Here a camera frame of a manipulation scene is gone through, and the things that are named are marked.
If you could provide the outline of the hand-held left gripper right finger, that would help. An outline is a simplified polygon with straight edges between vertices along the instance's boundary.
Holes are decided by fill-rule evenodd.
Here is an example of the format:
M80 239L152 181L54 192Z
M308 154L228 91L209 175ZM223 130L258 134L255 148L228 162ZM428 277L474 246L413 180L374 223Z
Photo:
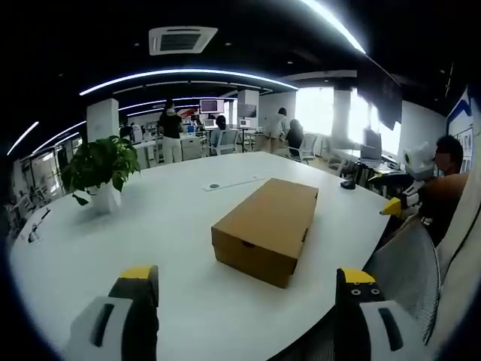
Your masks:
M382 294L368 273L339 268L335 296L336 360L415 360L414 319Z

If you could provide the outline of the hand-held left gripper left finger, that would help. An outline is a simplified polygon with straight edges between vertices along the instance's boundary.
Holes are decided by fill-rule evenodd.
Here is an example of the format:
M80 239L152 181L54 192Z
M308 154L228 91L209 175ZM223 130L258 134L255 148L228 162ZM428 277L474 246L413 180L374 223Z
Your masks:
M74 319L67 360L155 360L159 331L159 269L125 270L106 296Z

